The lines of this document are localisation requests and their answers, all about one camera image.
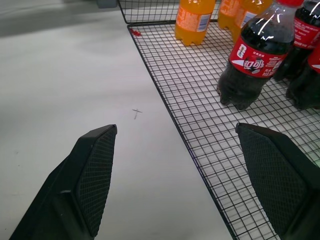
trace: white floor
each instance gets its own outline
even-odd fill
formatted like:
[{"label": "white floor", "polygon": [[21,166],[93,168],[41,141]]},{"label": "white floor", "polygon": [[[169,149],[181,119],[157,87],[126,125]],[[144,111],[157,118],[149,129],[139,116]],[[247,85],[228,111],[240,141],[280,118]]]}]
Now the white floor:
[{"label": "white floor", "polygon": [[0,81],[1,239],[78,137],[108,124],[97,240],[231,239],[118,8],[0,0]]}]

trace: black wire rack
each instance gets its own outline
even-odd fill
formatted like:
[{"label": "black wire rack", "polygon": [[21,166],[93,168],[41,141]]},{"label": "black wire rack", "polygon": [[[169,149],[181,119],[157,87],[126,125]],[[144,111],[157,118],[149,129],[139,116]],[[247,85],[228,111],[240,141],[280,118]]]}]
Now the black wire rack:
[{"label": "black wire rack", "polygon": [[[137,20],[125,12],[127,22]],[[233,47],[230,33],[212,21],[204,42],[186,47],[175,39],[175,16],[165,17],[128,29],[231,236],[279,240],[250,182],[235,127],[241,122],[284,133],[320,166],[320,112],[296,109],[285,97],[287,83],[273,79],[246,110],[221,105],[216,87]]]},{"label": "black wire rack", "polygon": [[[176,21],[180,0],[119,0],[127,24],[173,23]],[[218,19],[221,0],[217,0],[211,19]]]}]

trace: dark liquid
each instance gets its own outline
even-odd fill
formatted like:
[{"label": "dark liquid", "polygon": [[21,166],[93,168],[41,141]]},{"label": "dark liquid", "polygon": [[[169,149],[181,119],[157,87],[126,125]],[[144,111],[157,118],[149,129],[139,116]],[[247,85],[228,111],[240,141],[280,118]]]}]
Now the dark liquid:
[{"label": "dark liquid", "polygon": [[[290,34],[282,26],[274,25],[265,19],[249,21],[241,31],[241,38],[250,47],[268,54],[283,55],[291,48],[291,42],[279,42],[279,34]],[[217,91],[223,105],[234,104],[238,110],[250,106],[260,95],[263,85],[270,79],[247,75],[228,62],[226,70],[220,76]]]},{"label": "dark liquid", "polygon": [[[306,1],[303,4],[303,7],[299,8],[295,12],[295,17],[307,24],[320,28],[320,4],[317,6],[317,8],[315,8],[316,5],[316,2]],[[301,72],[302,66],[311,52],[312,49],[293,46],[288,56],[274,74],[274,79],[277,81],[283,79],[293,79]]]},{"label": "dark liquid", "polygon": [[306,64],[302,73],[290,82],[286,96],[299,109],[320,106],[320,73]]}]

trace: red bottle label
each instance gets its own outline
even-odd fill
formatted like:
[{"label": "red bottle label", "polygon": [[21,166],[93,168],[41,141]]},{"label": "red bottle label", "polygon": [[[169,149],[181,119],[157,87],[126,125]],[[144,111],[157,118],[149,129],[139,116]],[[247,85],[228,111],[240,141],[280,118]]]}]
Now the red bottle label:
[{"label": "red bottle label", "polygon": [[308,57],[309,66],[320,74],[320,44],[312,51]]},{"label": "red bottle label", "polygon": [[229,61],[240,72],[257,78],[272,77],[287,54],[276,55],[258,51],[239,37],[236,41]]},{"label": "red bottle label", "polygon": [[314,49],[320,41],[320,27],[312,26],[294,18],[294,45],[303,49]]}]

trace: orange juice bottle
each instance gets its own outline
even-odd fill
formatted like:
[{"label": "orange juice bottle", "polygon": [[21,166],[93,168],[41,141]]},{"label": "orange juice bottle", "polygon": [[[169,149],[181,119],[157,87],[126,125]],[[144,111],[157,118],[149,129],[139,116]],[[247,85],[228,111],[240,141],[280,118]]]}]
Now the orange juice bottle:
[{"label": "orange juice bottle", "polygon": [[273,0],[243,0],[234,19],[234,28],[232,31],[233,42],[236,43],[242,27],[254,16],[266,10]]},{"label": "orange juice bottle", "polygon": [[218,13],[219,28],[228,28],[232,32],[239,6],[240,0],[222,0]]},{"label": "orange juice bottle", "polygon": [[180,0],[175,38],[185,46],[201,44],[215,7],[215,0]]}]

